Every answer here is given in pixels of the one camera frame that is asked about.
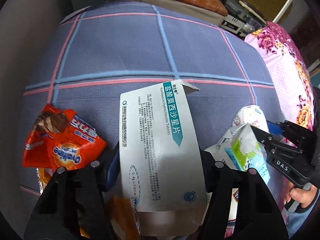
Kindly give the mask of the person's right hand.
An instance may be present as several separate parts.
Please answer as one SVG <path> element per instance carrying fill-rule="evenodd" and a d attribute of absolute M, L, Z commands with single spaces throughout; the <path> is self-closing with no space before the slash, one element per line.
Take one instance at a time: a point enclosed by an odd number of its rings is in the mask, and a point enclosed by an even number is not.
<path fill-rule="evenodd" d="M 304 190 L 294 186 L 290 181 L 287 183 L 287 194 L 284 198 L 284 204 L 288 203 L 291 199 L 300 203 L 302 208 L 307 208 L 314 200 L 317 194 L 317 187 L 311 185 L 310 189 Z"/>

